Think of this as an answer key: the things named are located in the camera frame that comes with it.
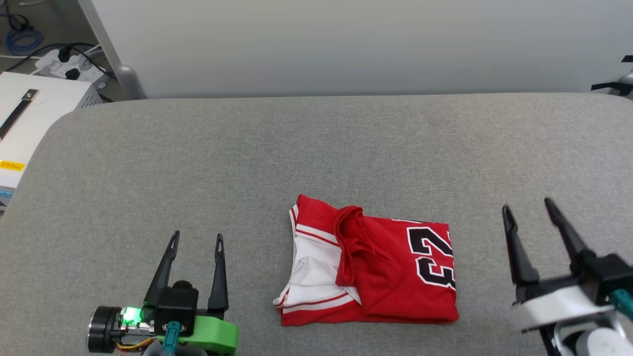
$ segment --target folded jersey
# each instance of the folded jersey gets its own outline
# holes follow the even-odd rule
[[[290,216],[292,271],[273,301],[282,325],[457,320],[447,224],[367,217],[305,195]]]

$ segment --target white equipment box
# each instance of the white equipment box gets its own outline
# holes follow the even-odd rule
[[[39,92],[0,141],[0,212],[7,209],[48,128],[66,113],[103,103],[88,82],[4,72],[0,74],[0,125],[29,89]]]

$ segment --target green led light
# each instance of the green led light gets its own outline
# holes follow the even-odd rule
[[[124,325],[137,325],[143,320],[141,317],[141,310],[135,307],[127,307],[121,317],[121,324]]]

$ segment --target power strip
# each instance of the power strip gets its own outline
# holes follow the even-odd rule
[[[38,69],[36,73],[50,78],[92,83],[97,89],[106,86],[110,77],[97,69],[86,57],[75,55],[67,62],[60,62],[59,54],[59,49],[54,49],[35,62]]]

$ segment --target teal connector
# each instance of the teal connector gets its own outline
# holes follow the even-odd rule
[[[611,304],[622,314],[633,321],[633,296],[626,289],[616,289],[611,293]]]
[[[177,321],[170,321],[167,323],[167,330],[165,331],[165,340],[163,341],[163,351],[161,352],[161,356],[172,356],[176,354],[179,337],[180,323]]]

